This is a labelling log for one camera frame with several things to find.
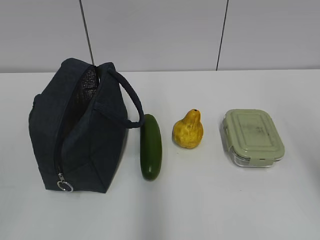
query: white wall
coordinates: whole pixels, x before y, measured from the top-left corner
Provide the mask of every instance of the white wall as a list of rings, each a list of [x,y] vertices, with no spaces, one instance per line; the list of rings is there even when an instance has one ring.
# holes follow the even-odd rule
[[[226,0],[82,0],[96,64],[215,70]]]
[[[229,0],[219,70],[319,68],[319,0]]]
[[[77,0],[1,0],[0,72],[55,72],[69,57],[90,61]]]
[[[215,70],[227,0],[82,0],[95,64]],[[219,70],[319,69],[319,0],[229,0]],[[91,62],[78,0],[1,0],[0,73]]]

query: container lid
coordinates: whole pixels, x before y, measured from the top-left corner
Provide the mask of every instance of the container lid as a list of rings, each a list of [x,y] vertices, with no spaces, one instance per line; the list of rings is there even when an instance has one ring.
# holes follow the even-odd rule
[[[227,147],[251,165],[267,166],[285,155],[285,147],[268,113],[256,109],[229,110],[223,120]]]

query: yellow pear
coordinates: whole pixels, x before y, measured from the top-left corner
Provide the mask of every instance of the yellow pear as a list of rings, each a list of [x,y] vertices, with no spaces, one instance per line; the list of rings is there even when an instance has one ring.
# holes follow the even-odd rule
[[[183,119],[173,126],[172,138],[182,148],[193,149],[198,146],[204,135],[201,113],[197,109],[190,110]]]

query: green cucumber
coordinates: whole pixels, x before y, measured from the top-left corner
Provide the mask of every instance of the green cucumber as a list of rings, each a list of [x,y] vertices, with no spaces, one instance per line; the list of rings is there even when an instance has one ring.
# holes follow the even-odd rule
[[[162,142],[159,125],[154,116],[144,115],[144,124],[140,128],[140,166],[144,179],[152,181],[161,169]]]

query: bag handle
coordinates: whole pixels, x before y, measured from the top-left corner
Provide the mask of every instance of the bag handle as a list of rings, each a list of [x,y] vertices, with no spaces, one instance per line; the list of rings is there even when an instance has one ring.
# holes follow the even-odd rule
[[[132,122],[127,118],[123,118],[119,116],[115,111],[110,109],[109,107],[105,106],[104,104],[101,104],[99,102],[96,102],[94,105],[94,109],[99,111],[102,115],[104,115],[106,118],[109,118],[117,123],[122,124],[127,129],[135,129],[141,127],[145,122],[145,116],[144,111],[142,109],[142,105],[140,102],[140,99],[138,95],[136,94],[135,90],[132,88],[132,86],[129,84],[129,82],[117,71],[109,68],[107,72],[118,81],[119,84],[124,88],[124,90],[128,93],[129,97],[133,101],[133,104],[135,105],[136,109],[139,113],[139,121]]]

